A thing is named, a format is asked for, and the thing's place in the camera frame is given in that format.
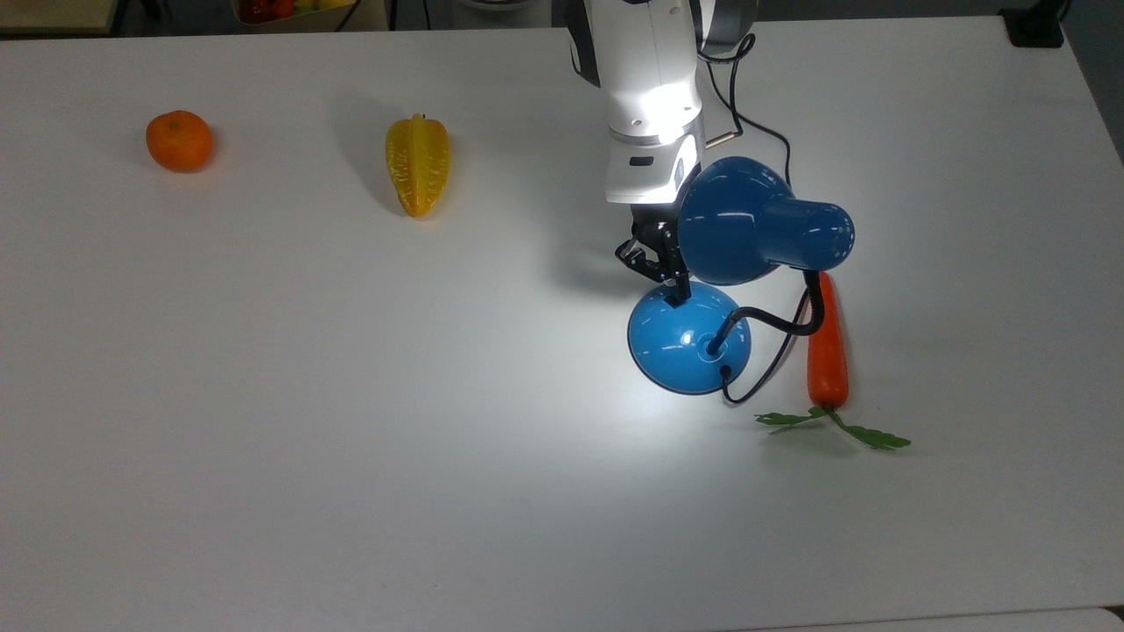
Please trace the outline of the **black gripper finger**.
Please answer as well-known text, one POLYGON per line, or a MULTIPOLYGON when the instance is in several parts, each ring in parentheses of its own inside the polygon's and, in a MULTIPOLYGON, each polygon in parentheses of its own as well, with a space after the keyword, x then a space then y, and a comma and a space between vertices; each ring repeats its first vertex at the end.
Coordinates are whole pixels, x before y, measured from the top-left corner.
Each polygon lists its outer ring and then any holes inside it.
POLYGON ((690 272, 682 258, 678 233, 678 217, 667 216, 659 222, 659 259, 661 260, 672 295, 671 305, 683 305, 691 299, 690 272))
POLYGON ((629 240, 615 251, 623 265, 658 285, 667 282, 663 226, 658 209, 631 209, 629 240))

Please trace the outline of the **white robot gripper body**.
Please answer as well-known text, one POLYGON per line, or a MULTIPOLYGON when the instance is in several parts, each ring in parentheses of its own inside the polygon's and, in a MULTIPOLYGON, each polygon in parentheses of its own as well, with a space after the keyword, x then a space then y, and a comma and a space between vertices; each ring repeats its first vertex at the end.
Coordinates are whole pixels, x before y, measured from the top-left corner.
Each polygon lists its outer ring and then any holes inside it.
POLYGON ((613 130, 605 197, 610 204, 670 205, 700 173, 703 132, 682 136, 629 136, 613 130))

